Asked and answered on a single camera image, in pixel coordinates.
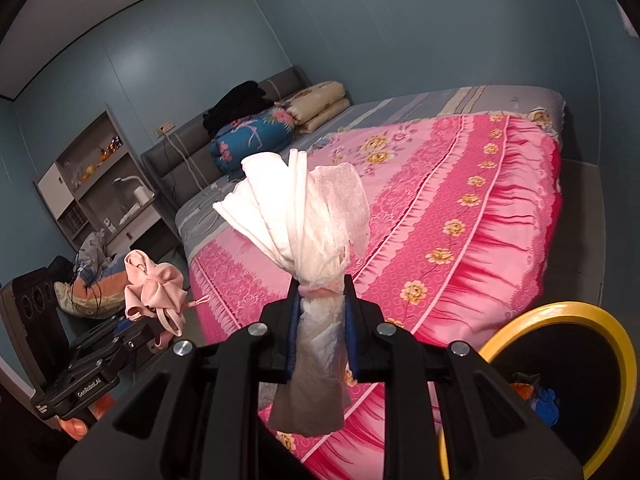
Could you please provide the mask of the left human hand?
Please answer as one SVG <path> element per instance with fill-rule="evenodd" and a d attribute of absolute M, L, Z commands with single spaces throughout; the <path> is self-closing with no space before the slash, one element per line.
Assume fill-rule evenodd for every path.
<path fill-rule="evenodd" d="M 100 420 L 115 404 L 111 393 L 105 393 L 96 402 L 93 402 L 87 411 L 79 413 L 76 417 L 65 420 L 57 418 L 58 426 L 75 441 L 80 441 L 88 434 L 92 422 Z"/>

